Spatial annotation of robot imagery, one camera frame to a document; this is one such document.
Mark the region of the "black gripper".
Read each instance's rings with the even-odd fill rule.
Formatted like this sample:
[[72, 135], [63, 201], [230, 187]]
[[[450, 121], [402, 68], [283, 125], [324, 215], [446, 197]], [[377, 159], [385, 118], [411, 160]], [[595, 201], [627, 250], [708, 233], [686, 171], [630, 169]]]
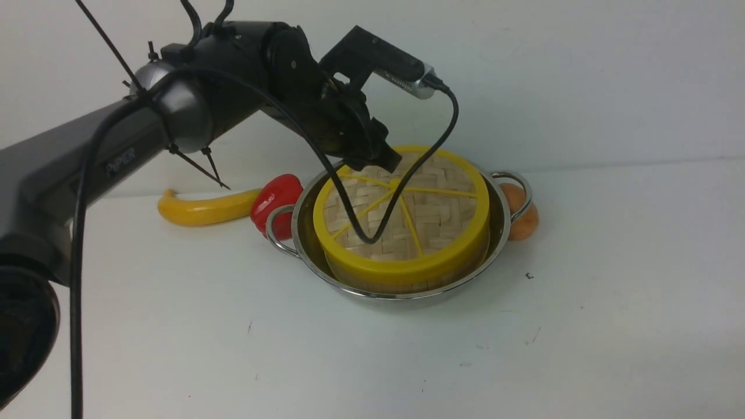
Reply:
[[352, 169], [397, 170], [402, 155], [386, 143], [388, 128], [370, 116], [362, 91], [346, 91], [348, 77], [321, 69], [301, 27], [264, 26], [262, 58], [269, 95], [296, 120], [272, 104], [262, 106], [266, 115], [295, 133], [304, 129], [324, 155]]

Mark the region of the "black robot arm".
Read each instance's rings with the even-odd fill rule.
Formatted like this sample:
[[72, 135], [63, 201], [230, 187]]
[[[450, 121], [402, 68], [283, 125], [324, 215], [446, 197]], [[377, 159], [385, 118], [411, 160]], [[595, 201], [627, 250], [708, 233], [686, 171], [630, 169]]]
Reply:
[[301, 27], [213, 22], [187, 45], [170, 44], [139, 69], [136, 92], [2, 150], [2, 407], [34, 378], [59, 329], [52, 283], [69, 286], [69, 223], [86, 154], [104, 140], [88, 173], [90, 205], [170, 145], [201, 151], [258, 111], [312, 148], [351, 164], [393, 171], [401, 157], [370, 116], [362, 86], [372, 73], [415, 81], [420, 59], [362, 27], [317, 61]]

